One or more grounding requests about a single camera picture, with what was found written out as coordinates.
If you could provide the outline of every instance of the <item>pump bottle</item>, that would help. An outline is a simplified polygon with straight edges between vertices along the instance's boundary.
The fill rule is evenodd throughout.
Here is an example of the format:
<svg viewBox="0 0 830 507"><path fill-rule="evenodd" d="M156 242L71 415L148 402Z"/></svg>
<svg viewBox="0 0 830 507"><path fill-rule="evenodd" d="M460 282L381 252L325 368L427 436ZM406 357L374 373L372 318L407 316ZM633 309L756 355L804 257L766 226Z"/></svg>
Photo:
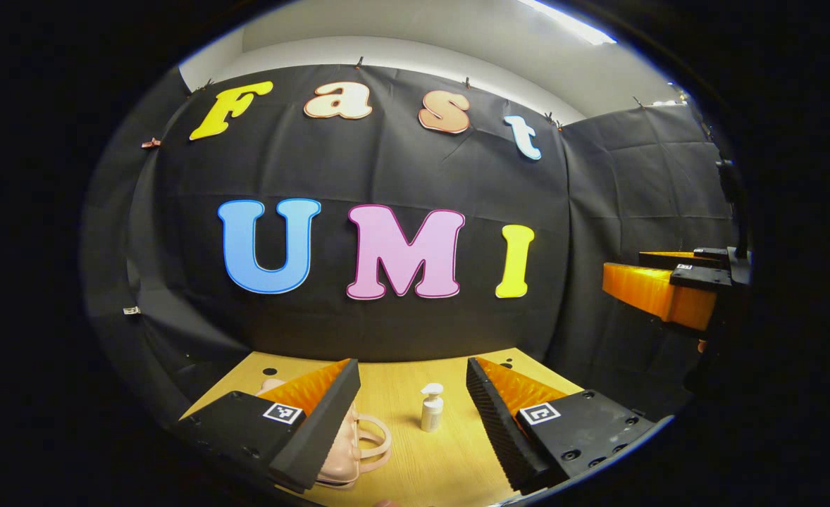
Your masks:
<svg viewBox="0 0 830 507"><path fill-rule="evenodd" d="M443 392L443 386L438 383L428 383L428 385L421 390L421 394L427 394L428 397L424 399L421 404L421 429L425 431L437 431L440 427L440 414L443 412L443 400L440 394Z"/></svg>

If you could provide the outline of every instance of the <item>ceiling light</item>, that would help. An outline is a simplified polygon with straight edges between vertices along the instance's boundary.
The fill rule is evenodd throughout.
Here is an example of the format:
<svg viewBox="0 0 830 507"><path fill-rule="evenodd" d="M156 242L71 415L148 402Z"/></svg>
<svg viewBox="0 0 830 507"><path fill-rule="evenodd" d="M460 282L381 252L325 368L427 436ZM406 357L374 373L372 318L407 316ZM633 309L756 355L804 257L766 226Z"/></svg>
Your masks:
<svg viewBox="0 0 830 507"><path fill-rule="evenodd" d="M550 6L544 6L544 4L540 2L536 2L535 0L518 0L519 2L525 4L525 6L531 7L534 10L537 10L540 13L547 14L564 28L572 32L574 35L581 37L587 42L597 46L600 44L614 44L615 41L606 35L604 32L600 32L598 29L593 28L592 26L585 25L585 23L580 22L565 13L560 13L556 9L553 9Z"/></svg>

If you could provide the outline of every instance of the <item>wooden table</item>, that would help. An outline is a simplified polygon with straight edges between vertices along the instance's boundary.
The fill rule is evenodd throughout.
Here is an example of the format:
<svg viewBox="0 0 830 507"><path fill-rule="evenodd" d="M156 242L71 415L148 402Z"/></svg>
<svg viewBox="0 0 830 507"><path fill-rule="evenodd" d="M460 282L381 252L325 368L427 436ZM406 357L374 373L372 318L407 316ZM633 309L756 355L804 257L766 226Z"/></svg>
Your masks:
<svg viewBox="0 0 830 507"><path fill-rule="evenodd" d="M512 370L566 394L582 391L518 349L476 355L495 363L508 363ZM315 485L302 496L331 507L371 507L383 499L396 501L402 507L487 506L519 496L509 487L466 389L467 359L360 363L361 389L356 407L380 418L390 428L390 461L363 474L351 490ZM255 394L269 378L263 373L266 368L277 370L271 375L274 378L290 381L329 363L251 353L199 398L184 417L231 391ZM421 430L421 402L425 398L421 389L429 382L442 383L444 388L443 416L440 429L434 433ZM369 422L362 424L380 432ZM361 441L363 449L370 446L370 442Z"/></svg>

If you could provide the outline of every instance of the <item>pink letter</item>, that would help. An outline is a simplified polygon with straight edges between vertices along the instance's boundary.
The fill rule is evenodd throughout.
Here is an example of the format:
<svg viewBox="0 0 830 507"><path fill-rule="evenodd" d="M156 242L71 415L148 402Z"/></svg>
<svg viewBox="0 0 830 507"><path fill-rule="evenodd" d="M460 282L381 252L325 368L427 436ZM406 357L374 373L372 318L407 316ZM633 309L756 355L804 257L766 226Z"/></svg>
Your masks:
<svg viewBox="0 0 830 507"><path fill-rule="evenodd" d="M456 241L459 229L466 224L464 215L448 209L431 211L411 243L387 206L355 206L349 211L349 219L359 231L356 282L347 287L350 298L383 298L387 288L377 280L378 263L383 264L397 296L409 291L421 264L424 276L415 286L416 294L422 298L449 298L459 293Z"/></svg>

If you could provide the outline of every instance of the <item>blue letter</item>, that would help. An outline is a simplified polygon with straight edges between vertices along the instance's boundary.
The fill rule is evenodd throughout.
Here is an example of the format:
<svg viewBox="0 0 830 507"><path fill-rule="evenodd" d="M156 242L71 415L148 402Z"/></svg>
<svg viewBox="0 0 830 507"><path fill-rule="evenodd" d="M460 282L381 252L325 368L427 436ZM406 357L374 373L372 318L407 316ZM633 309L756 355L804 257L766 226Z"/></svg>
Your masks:
<svg viewBox="0 0 830 507"><path fill-rule="evenodd" d="M540 160L540 150L531 144L531 136L537 135L534 129L525 124L525 119L521 116L503 116L503 121L512 125L512 134L515 135L515 145L521 150L525 157L532 158L532 160Z"/></svg>
<svg viewBox="0 0 830 507"><path fill-rule="evenodd" d="M321 203L311 199L286 199L277 214L287 221L287 262L279 270L261 268L255 262L255 219L264 214L257 200L232 200L218 208L224 221L224 263L237 285L260 294L280 294L296 289L309 276L311 219Z"/></svg>

